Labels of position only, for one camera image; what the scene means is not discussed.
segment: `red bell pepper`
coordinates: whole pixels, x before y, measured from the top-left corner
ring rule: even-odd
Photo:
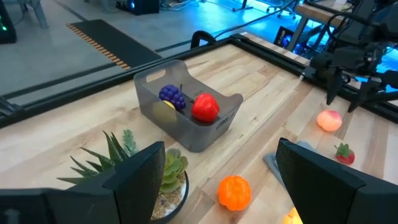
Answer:
[[[213,122],[220,112],[220,107],[209,93],[198,95],[192,106],[192,116],[200,121]]]

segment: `potted plant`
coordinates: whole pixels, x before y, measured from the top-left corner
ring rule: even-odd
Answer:
[[[123,147],[120,145],[113,133],[111,133],[111,135],[108,135],[106,132],[104,133],[108,143],[109,158],[81,147],[82,150],[97,157],[99,163],[86,161],[90,166],[92,166],[93,169],[91,169],[71,156],[72,161],[79,167],[79,169],[75,167],[71,168],[79,173],[81,177],[59,177],[57,179],[72,184],[82,183],[95,175],[122,163],[124,160],[134,156],[134,154],[139,151],[136,147],[136,142],[131,130],[125,129],[123,131]],[[188,175],[185,172],[187,166],[188,160],[185,156],[181,155],[180,150],[167,150],[164,176],[154,206],[154,211],[152,212],[151,223],[167,223],[181,210],[187,199],[189,190]]]

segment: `wooden table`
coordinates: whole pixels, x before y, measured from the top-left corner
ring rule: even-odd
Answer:
[[[344,4],[341,4],[339,2],[336,2],[335,0],[324,0],[317,2],[318,5],[329,7],[331,9],[341,11],[343,8]],[[333,15],[333,13],[327,12],[323,9],[319,9],[316,7],[309,6],[305,3],[303,4],[298,4],[295,8],[296,13],[301,17],[301,20],[294,32],[294,35],[292,37],[292,40],[290,41],[289,46],[287,47],[287,50],[293,51],[294,47],[297,45],[297,41],[299,40],[300,36],[302,35],[305,26],[307,25],[308,20],[313,20],[315,22],[319,22],[321,24],[326,24],[330,17]],[[338,27],[341,22],[343,21],[343,17],[338,16],[334,18],[331,21],[331,26],[332,27]],[[318,38],[318,40],[315,42],[315,46],[317,47],[319,45],[319,42],[321,41],[323,35],[325,35],[325,31],[321,31],[321,34],[319,35],[321,38]]]
[[[252,40],[300,62],[294,55],[264,40]],[[398,184],[398,127],[362,108],[346,112],[349,103],[337,98],[325,105],[325,92],[247,52],[227,45],[185,62],[190,73],[224,95],[244,97],[230,129],[205,152],[188,152],[141,115],[133,82],[75,101],[12,126],[0,129],[0,187],[28,188],[71,185],[56,177],[76,176],[69,155],[79,161],[93,157],[84,146],[106,154],[102,130],[121,136],[125,128],[145,148],[164,141],[188,157],[190,194],[172,223],[281,223],[293,203],[262,158],[274,152],[280,137],[306,140],[333,158],[335,144],[347,143],[356,153],[355,169]],[[343,126],[325,133],[317,114],[338,110]],[[241,175],[252,187],[252,203],[242,212],[229,212],[216,198],[226,175]]]

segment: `black cable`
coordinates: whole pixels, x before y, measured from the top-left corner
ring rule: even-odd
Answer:
[[[360,22],[360,23],[362,23],[362,24],[364,24],[366,26],[373,26],[373,24],[371,24],[367,19],[364,19],[364,18],[362,18],[360,16],[357,16],[356,14],[353,14],[351,12],[339,12],[339,13],[336,13],[336,14],[334,14],[333,16],[331,16],[329,18],[329,20],[326,23],[325,27],[326,27],[326,31],[328,32],[329,37],[332,40],[336,41],[337,43],[339,42],[339,43],[342,43],[342,44],[345,44],[345,45],[354,45],[353,43],[349,43],[349,42],[345,42],[345,41],[339,40],[338,38],[335,37],[335,34],[332,34],[332,32],[330,31],[330,25],[331,25],[332,20],[334,18],[338,17],[338,16],[343,16],[345,18],[352,19],[352,20]]]
[[[348,26],[343,27],[344,25],[346,25],[347,19],[348,19],[348,18],[345,17],[345,18],[342,20],[342,22],[340,23],[340,25],[339,25],[336,29],[333,30],[333,32],[331,33],[331,36],[332,36],[332,37],[334,37],[334,36],[339,32],[340,34],[339,34],[338,38],[340,38],[341,33],[344,32],[344,31],[346,31],[346,30],[348,29]],[[334,39],[332,39],[332,38],[330,37],[329,33],[328,33],[328,36],[329,36],[329,40],[328,40],[328,42],[327,42],[327,45],[330,46],[330,45],[333,43],[333,40],[334,40]]]
[[[219,36],[221,36],[221,35],[223,35],[223,34],[225,34],[225,33],[227,33],[227,32],[231,32],[232,30],[236,30],[236,29],[245,27],[245,26],[247,26],[247,25],[252,24],[253,22],[260,21],[261,19],[265,19],[265,18],[267,18],[267,17],[269,17],[269,16],[272,16],[272,15],[275,15],[275,14],[277,14],[277,13],[279,13],[279,12],[282,12],[283,10],[287,9],[291,4],[293,4],[293,3],[297,2],[297,1],[299,1],[299,0],[293,0],[293,1],[291,1],[290,3],[288,3],[288,4],[284,5],[284,6],[282,6],[278,11],[275,11],[275,12],[272,12],[272,13],[267,14],[267,15],[265,15],[265,16],[259,17],[259,18],[255,19],[255,20],[252,20],[252,21],[247,22],[247,23],[245,23],[245,24],[238,25],[238,26],[234,26],[234,27],[232,27],[232,28],[230,28],[230,29],[224,30],[223,32],[217,34],[214,38],[217,38],[217,37],[219,37]]]
[[[20,0],[17,0],[17,2],[20,5],[20,7],[23,8],[24,10],[22,12],[21,18],[15,24],[13,24],[14,27],[24,20],[26,12],[28,11],[28,8],[26,7],[26,5],[28,5],[27,1],[26,2],[20,2]],[[36,8],[39,6],[40,2],[41,2],[41,0],[39,2],[37,2],[36,6],[31,5],[32,9],[36,10]]]
[[[388,54],[388,53],[390,53],[390,52],[392,52],[394,49],[396,49],[398,47],[398,44],[395,44],[394,46],[392,46],[389,50],[386,50],[385,52],[384,52],[384,54],[383,55],[386,55],[386,54]]]

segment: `yellow object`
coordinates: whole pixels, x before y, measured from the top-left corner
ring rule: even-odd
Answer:
[[[169,105],[171,108],[175,109],[174,105],[167,100],[163,101],[165,104]]]
[[[296,208],[291,209],[290,213],[283,219],[282,224],[303,224]]]
[[[173,104],[171,104],[168,101],[159,101],[154,103],[152,106],[152,112],[154,116],[156,117],[157,120],[165,123],[174,123],[177,122],[177,112],[176,111],[170,111],[167,106],[174,108]]]

